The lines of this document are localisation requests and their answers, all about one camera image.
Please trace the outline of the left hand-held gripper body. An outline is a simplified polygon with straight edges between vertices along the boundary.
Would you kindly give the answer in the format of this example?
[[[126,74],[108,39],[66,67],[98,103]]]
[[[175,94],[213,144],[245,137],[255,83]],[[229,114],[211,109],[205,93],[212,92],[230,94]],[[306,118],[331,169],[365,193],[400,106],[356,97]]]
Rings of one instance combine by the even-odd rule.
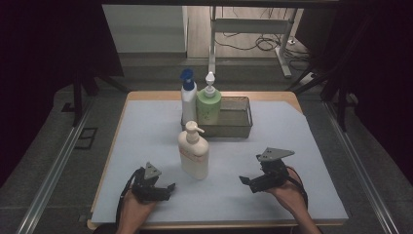
[[[137,169],[132,174],[132,194],[137,197],[140,202],[154,202],[155,194],[167,194],[165,188],[156,187],[155,184],[162,174],[150,162],[147,162],[145,167]]]

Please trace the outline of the white spray bottle blue cap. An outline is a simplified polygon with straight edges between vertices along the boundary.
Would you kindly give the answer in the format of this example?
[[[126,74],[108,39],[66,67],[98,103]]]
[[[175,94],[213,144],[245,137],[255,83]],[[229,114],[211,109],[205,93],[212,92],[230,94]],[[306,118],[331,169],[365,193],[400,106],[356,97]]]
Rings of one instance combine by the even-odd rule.
[[[196,97],[198,89],[193,75],[193,70],[190,68],[184,69],[180,75],[180,79],[182,80],[181,101],[183,125],[185,125],[188,121],[197,120]]]

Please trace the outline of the light blue table sheet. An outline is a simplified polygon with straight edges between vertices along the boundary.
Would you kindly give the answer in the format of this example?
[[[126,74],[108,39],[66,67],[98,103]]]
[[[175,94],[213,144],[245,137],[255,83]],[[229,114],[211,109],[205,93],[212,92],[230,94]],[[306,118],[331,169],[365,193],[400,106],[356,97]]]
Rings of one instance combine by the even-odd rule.
[[[309,212],[319,223],[343,223],[348,215],[339,198],[306,117],[284,101],[250,104],[253,126],[247,138],[213,138],[209,142],[208,175],[197,180],[181,168],[178,100],[131,100],[127,103],[112,146],[94,223],[115,219],[119,196],[131,174],[146,163],[161,170],[161,187],[174,184],[169,200],[158,204],[151,224],[255,221],[290,222],[292,216],[272,195],[254,193],[241,183],[261,169],[256,157],[268,147],[287,149],[284,162],[301,177]]]

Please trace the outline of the white cabinet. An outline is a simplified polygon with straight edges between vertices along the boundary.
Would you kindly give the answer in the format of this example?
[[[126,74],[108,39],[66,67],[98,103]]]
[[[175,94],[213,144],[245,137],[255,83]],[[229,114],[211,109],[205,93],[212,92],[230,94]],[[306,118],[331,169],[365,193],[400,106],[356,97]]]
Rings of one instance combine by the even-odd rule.
[[[103,5],[118,53],[185,53],[185,6]]]

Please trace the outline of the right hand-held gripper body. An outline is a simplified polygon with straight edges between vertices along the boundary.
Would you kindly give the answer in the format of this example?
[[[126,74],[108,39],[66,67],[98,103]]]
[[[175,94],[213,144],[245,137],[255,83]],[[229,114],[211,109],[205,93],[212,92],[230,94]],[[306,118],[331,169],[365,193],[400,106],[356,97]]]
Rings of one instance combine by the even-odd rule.
[[[288,171],[282,158],[294,154],[292,150],[267,147],[264,152],[257,156],[264,179],[257,184],[266,184],[270,188],[281,186],[288,177]]]

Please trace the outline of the cream pump bottle red label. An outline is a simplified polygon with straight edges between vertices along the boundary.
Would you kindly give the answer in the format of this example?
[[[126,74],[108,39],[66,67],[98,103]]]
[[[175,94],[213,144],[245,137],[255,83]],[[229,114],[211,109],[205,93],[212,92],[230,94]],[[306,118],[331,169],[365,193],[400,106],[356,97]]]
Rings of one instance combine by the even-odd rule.
[[[204,179],[208,174],[209,144],[200,136],[203,132],[195,121],[188,121],[178,136],[182,170],[195,179]]]

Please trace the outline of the person's right hand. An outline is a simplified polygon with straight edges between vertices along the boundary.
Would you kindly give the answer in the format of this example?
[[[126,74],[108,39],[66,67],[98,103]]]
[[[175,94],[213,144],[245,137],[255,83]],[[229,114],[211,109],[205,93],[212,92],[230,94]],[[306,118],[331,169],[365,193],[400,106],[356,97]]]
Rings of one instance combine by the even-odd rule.
[[[305,199],[300,189],[287,180],[282,186],[267,190],[292,215],[302,215],[307,210]]]

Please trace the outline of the white desk frame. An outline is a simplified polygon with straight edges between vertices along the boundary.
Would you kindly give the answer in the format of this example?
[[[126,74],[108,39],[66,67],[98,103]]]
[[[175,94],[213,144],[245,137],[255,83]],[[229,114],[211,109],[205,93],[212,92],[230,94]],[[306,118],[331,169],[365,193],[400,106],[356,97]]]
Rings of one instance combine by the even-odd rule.
[[[289,39],[297,9],[293,9],[288,19],[218,19],[216,7],[210,8],[210,44],[208,51],[208,71],[215,72],[215,34],[217,32],[247,34],[280,34],[281,44],[275,48],[276,56],[285,78],[292,74],[285,60],[284,52]]]

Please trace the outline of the person's left hand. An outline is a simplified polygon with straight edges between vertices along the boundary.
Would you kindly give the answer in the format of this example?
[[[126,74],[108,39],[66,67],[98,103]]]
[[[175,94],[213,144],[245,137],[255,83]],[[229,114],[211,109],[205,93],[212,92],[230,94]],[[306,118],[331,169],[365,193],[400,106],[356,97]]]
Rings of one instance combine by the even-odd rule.
[[[156,202],[143,204],[130,191],[128,191],[124,198],[120,223],[123,226],[140,226],[152,213],[156,205]]]

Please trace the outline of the dark curtain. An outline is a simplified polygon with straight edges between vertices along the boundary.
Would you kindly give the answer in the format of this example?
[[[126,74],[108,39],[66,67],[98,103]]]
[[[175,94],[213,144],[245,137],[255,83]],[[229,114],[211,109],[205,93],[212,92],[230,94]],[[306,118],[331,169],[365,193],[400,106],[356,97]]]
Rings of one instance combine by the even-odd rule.
[[[0,187],[77,76],[123,74],[103,0],[0,0]]]
[[[413,184],[413,0],[373,0],[373,19],[346,67],[356,114]],[[295,38],[330,68],[355,35],[363,9],[306,9]]]

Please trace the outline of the aluminium floor rail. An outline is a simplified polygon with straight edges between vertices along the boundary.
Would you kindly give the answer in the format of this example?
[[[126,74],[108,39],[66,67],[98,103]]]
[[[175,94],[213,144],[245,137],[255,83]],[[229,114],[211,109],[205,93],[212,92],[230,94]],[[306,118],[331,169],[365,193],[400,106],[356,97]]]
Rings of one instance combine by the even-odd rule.
[[[386,234],[399,234],[399,230],[394,223],[393,216],[391,215],[387,205],[373,184],[366,168],[362,164],[359,155],[350,139],[348,134],[342,130],[336,118],[338,114],[335,112],[334,107],[329,102],[322,104],[327,112],[331,125],[339,138],[340,143],[343,145],[346,155],[348,156],[357,179],[373,209],[373,212],[377,216],[382,229]]]
[[[28,210],[26,211],[15,234],[32,234],[56,188],[56,184],[67,164],[94,105],[95,98],[88,97],[78,124],[72,127],[62,148],[58,152],[45,179],[37,190]]]

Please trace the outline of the black stand legs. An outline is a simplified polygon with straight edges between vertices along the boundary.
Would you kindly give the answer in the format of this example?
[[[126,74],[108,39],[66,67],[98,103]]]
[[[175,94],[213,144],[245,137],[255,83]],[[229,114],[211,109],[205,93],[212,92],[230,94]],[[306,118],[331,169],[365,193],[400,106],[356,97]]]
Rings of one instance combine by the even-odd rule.
[[[126,86],[115,81],[109,75],[104,74],[95,68],[76,71],[73,76],[74,127],[78,126],[83,117],[82,90],[85,90],[88,96],[94,97],[98,94],[98,86],[95,81],[96,78],[123,93],[128,94],[131,91]]]

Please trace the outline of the black tripod legs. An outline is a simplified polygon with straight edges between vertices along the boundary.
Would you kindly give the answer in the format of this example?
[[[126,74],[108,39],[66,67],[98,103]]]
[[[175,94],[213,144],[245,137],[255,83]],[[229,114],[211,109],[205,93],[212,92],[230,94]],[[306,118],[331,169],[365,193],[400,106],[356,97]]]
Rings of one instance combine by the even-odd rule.
[[[315,78],[304,85],[300,85],[300,82],[315,69],[314,64],[310,64],[301,75],[287,88],[288,91],[292,91],[296,95],[300,95],[314,86],[317,86],[325,82],[324,87],[320,93],[320,98],[326,101],[332,101],[335,95],[338,96],[337,102],[337,123],[342,131],[346,131],[345,124],[346,107],[347,107],[347,93],[348,87],[346,79],[341,75],[343,66],[340,64],[334,65],[332,68],[318,74]]]

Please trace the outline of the green pump bottle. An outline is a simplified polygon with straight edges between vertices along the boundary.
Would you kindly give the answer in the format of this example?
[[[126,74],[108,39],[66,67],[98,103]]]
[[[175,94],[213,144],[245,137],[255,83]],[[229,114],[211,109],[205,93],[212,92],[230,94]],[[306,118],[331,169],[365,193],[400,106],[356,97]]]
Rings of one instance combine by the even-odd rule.
[[[215,76],[210,71],[206,76],[206,86],[197,93],[197,114],[201,125],[218,122],[221,108],[221,93],[213,86]]]

